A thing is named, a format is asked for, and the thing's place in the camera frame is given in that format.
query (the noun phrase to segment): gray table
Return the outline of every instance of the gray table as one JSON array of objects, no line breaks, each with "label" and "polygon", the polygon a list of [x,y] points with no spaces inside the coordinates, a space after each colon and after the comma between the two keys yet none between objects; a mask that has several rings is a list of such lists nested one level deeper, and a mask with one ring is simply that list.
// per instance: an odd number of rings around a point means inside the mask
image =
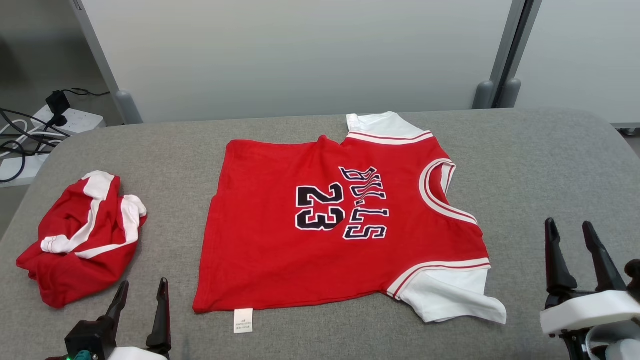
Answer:
[{"label": "gray table", "polygon": [[542,335],[544,220],[553,216],[570,270],[595,287],[580,225],[593,222],[622,269],[640,256],[636,238],[640,160],[606,122],[570,110],[474,110],[401,114],[429,129],[458,164],[452,205],[474,214],[492,259],[486,293],[507,308],[507,325],[476,318],[424,324],[409,306],[376,294],[323,306],[257,311],[254,332],[234,335],[232,313],[195,315],[191,303],[207,209],[226,144],[235,138],[312,142],[347,134],[344,116],[179,122],[107,128],[59,146],[0,241],[2,358],[64,354],[78,320],[101,315],[116,287],[56,311],[15,259],[36,241],[60,193],[92,170],[122,177],[148,221],[125,278],[131,282],[118,343],[144,345],[160,277],[170,282],[173,359],[567,359]]}]

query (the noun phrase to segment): power strip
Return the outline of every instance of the power strip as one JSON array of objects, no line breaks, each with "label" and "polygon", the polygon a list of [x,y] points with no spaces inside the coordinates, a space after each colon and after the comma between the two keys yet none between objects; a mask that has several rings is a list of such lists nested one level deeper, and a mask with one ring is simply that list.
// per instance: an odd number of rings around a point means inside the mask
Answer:
[{"label": "power strip", "polygon": [[[64,126],[56,126],[56,129],[64,131],[69,135],[76,135],[106,126],[104,117],[101,117],[100,115],[85,113],[84,111],[75,109],[68,109],[63,115],[67,118],[67,123]],[[48,122],[53,118],[53,113],[47,105],[40,109],[40,111],[38,111],[36,115],[33,115],[33,117],[44,122]],[[31,120],[31,122],[34,127],[44,127],[42,123],[35,120]],[[40,155],[40,157],[27,156],[27,162],[20,176],[9,183],[0,183],[0,188],[31,184],[40,171],[42,164],[44,164],[44,160],[46,160],[48,156],[48,154]],[[22,158],[10,158],[3,160],[2,163],[0,163],[0,179],[9,179],[14,176],[20,170],[20,166],[22,166]]]}]

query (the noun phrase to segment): white partition panel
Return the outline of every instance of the white partition panel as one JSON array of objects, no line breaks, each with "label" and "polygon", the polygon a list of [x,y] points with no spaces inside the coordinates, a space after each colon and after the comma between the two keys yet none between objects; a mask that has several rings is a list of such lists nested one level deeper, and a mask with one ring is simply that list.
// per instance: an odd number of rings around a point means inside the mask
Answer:
[{"label": "white partition panel", "polygon": [[144,122],[469,109],[511,0],[77,0]]},{"label": "white partition panel", "polygon": [[517,108],[588,110],[640,126],[640,2],[544,0],[516,78]]}]

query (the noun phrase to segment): white care label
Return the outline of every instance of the white care label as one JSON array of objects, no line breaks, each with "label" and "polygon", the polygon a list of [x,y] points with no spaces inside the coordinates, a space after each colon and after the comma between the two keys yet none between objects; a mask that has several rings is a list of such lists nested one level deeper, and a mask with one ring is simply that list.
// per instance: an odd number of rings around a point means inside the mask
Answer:
[{"label": "white care label", "polygon": [[253,332],[253,309],[236,309],[234,312],[234,334]]}]

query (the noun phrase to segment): red jersey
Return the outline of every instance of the red jersey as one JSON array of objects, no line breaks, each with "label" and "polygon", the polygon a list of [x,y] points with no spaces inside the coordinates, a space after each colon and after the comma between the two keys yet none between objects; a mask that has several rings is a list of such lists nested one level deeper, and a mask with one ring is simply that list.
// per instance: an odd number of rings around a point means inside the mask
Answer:
[{"label": "red jersey", "polygon": [[395,113],[348,115],[342,143],[233,140],[211,201],[197,313],[386,293],[424,321],[504,323],[485,297],[476,219],[445,197],[455,165]]}]

